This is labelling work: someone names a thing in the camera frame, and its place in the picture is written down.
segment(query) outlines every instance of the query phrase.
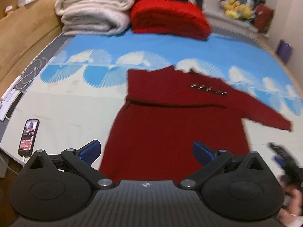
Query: charging cable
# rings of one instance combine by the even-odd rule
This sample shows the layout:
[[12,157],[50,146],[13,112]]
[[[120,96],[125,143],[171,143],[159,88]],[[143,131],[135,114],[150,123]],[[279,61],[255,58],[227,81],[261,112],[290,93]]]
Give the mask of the charging cable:
[[5,163],[5,161],[4,161],[4,159],[2,158],[1,155],[0,155],[0,159],[2,160],[3,164],[4,164],[8,169],[10,169],[12,172],[16,173],[17,175],[19,174],[19,173],[17,173],[16,171],[14,171],[12,168],[10,168],[10,167]]
[[[17,90],[22,90],[24,87],[26,87],[27,85],[29,85],[33,80],[34,80],[34,78],[37,76],[37,70],[38,69],[40,69],[41,67],[42,67],[42,60],[45,60],[45,63],[47,63],[47,59],[45,58],[45,57],[43,57],[42,59],[36,59],[36,60],[34,60],[30,65],[32,65],[32,64],[34,64],[36,61],[39,61],[40,62],[40,65],[38,66],[38,67],[34,67],[34,70],[32,70],[29,74],[27,74],[27,75],[25,75],[25,73],[26,73],[26,70],[24,71],[24,73],[23,73],[23,75],[21,76],[21,79],[19,80],[19,82],[16,84],[16,89]],[[29,81],[27,81],[27,82],[23,82],[23,80],[26,78],[26,77],[28,77],[29,75],[31,75],[32,73],[34,73],[34,77],[31,79],[31,80],[29,80]],[[21,88],[19,88],[18,87],[18,84],[21,82],[21,84],[23,84],[24,86],[22,86]]]

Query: wooden bed frame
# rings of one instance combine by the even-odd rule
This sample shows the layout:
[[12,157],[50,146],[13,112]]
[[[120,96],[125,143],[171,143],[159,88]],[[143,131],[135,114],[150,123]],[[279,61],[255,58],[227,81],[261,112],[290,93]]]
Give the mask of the wooden bed frame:
[[[55,15],[56,0],[37,0],[24,7],[17,7],[18,0],[0,0],[0,96],[62,29],[60,18]],[[12,5],[15,11],[5,16],[5,8]],[[278,61],[293,81],[303,98],[303,90],[284,63],[262,40],[259,43]]]

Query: smartphone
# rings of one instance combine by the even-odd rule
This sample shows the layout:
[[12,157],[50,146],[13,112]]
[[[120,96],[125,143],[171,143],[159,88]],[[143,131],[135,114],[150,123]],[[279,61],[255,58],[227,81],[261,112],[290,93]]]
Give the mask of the smartphone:
[[27,120],[22,132],[18,154],[24,157],[31,157],[33,153],[35,138],[39,126],[39,120]]

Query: wooden floor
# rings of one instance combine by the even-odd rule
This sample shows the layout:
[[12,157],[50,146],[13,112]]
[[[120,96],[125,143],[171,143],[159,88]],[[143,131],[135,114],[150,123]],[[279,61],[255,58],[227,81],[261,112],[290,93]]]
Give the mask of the wooden floor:
[[[20,172],[22,168],[12,158],[9,159],[9,166],[16,172]],[[7,169],[5,178],[0,179],[0,192],[3,192],[3,194],[0,193],[3,195],[0,199],[0,227],[7,227],[16,219],[16,215],[9,204],[9,189],[16,177],[17,175],[14,172]]]

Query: white power strip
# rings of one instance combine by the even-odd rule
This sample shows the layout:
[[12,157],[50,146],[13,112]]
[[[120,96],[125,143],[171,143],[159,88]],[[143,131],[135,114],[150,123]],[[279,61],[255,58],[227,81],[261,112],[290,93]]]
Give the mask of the white power strip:
[[17,96],[20,94],[19,90],[11,90],[11,92],[7,95],[8,100],[4,100],[2,102],[2,107],[0,108],[0,121],[4,121],[7,112],[9,111],[11,105],[16,100]]
[[17,83],[20,81],[20,79],[21,79],[21,75],[18,76],[14,80],[14,82],[9,86],[9,88],[4,92],[4,94],[1,97],[1,101],[4,101],[7,98],[7,96],[11,93],[12,89],[17,85]]

